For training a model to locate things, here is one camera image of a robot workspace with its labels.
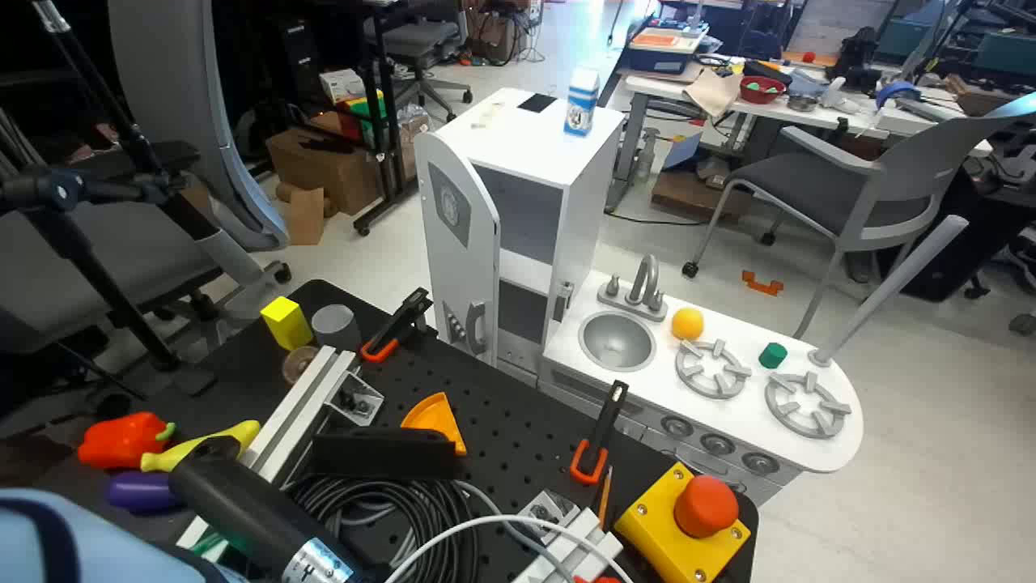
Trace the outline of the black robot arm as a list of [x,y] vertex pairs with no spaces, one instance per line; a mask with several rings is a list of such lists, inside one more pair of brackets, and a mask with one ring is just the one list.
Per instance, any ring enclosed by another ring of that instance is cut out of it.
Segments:
[[196,515],[280,583],[361,583],[355,562],[254,473],[230,437],[202,440],[167,480]]

